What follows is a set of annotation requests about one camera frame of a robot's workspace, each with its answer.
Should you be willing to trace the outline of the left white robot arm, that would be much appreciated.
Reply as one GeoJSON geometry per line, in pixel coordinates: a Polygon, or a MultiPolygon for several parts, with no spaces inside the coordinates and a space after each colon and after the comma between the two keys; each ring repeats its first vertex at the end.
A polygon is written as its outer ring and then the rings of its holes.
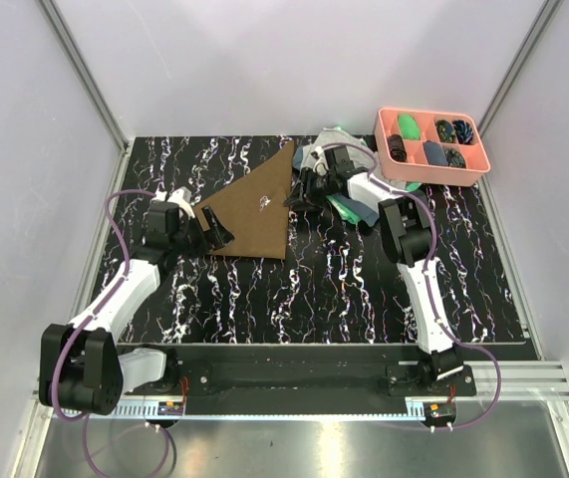
{"type": "Polygon", "coordinates": [[[118,340],[141,305],[183,259],[228,246],[233,234],[213,208],[198,212],[182,198],[154,199],[143,241],[126,253],[116,276],[65,325],[52,324],[41,337],[39,400],[67,421],[108,415],[121,396],[149,385],[160,394],[179,385],[180,370],[157,347],[121,354],[118,340]]]}

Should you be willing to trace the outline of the brown cloth napkin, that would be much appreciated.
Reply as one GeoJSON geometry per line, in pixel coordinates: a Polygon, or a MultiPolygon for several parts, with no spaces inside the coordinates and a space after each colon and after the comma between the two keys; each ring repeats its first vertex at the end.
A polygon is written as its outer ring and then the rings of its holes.
{"type": "Polygon", "coordinates": [[[291,192],[295,142],[286,142],[277,153],[249,174],[235,180],[194,207],[199,219],[210,206],[234,241],[215,252],[217,256],[283,260],[288,245],[289,208],[283,205],[291,192]],[[272,202],[263,211],[259,200],[272,202]]]}

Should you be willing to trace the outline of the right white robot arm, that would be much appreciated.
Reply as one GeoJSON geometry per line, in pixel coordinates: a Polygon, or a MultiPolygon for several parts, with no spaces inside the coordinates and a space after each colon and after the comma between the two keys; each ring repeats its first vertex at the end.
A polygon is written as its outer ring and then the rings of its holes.
{"type": "Polygon", "coordinates": [[[343,142],[329,143],[312,150],[307,161],[295,162],[296,182],[285,205],[295,211],[318,210],[330,195],[342,194],[378,209],[383,249],[405,282],[417,324],[423,356],[415,381],[426,393],[440,394],[462,371],[463,362],[438,287],[436,229],[426,197],[393,187],[371,166],[356,164],[352,149],[343,142]]]}

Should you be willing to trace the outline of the wooden handled spoon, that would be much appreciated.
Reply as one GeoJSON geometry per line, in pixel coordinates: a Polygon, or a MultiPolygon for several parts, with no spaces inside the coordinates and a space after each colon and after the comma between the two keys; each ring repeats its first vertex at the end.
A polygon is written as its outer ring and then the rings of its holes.
{"type": "Polygon", "coordinates": [[[259,210],[263,211],[266,207],[270,205],[272,199],[266,195],[262,196],[259,200],[259,210]]]}

